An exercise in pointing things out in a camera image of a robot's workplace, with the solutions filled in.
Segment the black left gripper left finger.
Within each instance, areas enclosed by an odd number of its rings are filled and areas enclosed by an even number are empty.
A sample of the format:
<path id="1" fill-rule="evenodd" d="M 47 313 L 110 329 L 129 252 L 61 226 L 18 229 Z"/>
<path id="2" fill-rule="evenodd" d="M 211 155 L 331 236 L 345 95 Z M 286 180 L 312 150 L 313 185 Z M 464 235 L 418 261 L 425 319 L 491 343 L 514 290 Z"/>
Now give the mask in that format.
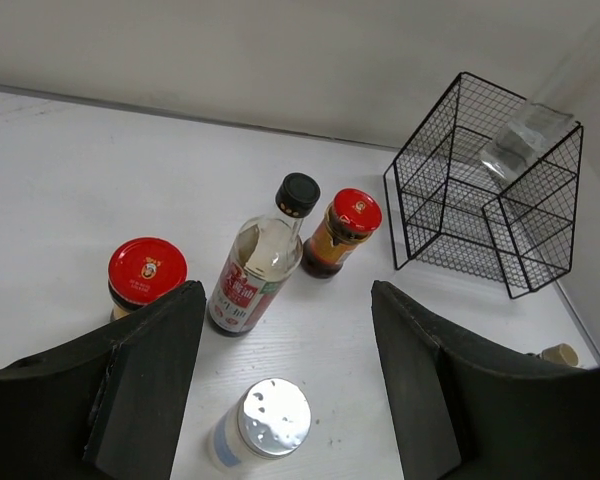
<path id="1" fill-rule="evenodd" d="M 205 305 L 187 281 L 0 369 L 0 479 L 168 478 Z"/>

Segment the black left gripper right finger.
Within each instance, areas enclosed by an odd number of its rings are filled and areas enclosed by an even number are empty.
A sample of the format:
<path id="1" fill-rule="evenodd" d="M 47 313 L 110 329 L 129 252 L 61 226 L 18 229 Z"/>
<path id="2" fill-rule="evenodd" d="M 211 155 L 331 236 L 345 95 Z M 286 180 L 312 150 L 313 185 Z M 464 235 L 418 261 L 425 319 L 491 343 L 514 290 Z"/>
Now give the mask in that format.
<path id="1" fill-rule="evenodd" d="M 407 479 L 600 479 L 600 367 L 516 352 L 371 289 L 376 344 Z"/>

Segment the white shaker silver lid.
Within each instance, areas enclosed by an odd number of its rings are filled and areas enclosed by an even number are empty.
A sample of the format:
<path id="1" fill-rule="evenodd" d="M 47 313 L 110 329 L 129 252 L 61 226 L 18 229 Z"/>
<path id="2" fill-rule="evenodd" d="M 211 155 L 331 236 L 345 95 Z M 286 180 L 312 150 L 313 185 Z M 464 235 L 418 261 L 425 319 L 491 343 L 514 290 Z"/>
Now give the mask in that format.
<path id="1" fill-rule="evenodd" d="M 293 454 L 311 425 L 303 391 L 286 379 L 265 378 L 247 388 L 212 427 L 208 452 L 219 469 L 248 471 Z"/>

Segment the soy sauce bottle black cap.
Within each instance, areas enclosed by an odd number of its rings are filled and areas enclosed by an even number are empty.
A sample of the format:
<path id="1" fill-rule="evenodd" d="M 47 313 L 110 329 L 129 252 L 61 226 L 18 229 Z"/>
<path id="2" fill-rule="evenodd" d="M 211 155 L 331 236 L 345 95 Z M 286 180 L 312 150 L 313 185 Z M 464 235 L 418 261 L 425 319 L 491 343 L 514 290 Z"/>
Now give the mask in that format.
<path id="1" fill-rule="evenodd" d="M 300 230 L 320 195 L 313 178 L 290 173 L 275 209 L 241 227 L 207 301 L 206 318 L 219 333 L 240 337 L 255 328 L 301 261 Z"/>

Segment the clear glass oil bottle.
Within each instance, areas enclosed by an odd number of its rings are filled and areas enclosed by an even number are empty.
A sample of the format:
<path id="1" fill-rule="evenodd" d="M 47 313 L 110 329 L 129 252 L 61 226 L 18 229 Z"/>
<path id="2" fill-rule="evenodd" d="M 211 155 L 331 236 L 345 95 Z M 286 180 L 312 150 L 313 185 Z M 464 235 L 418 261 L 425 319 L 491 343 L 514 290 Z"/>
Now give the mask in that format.
<path id="1" fill-rule="evenodd" d="M 526 172 L 570 126 L 567 106 L 574 87 L 575 61 L 561 61 L 479 153 L 490 173 L 507 184 Z"/>

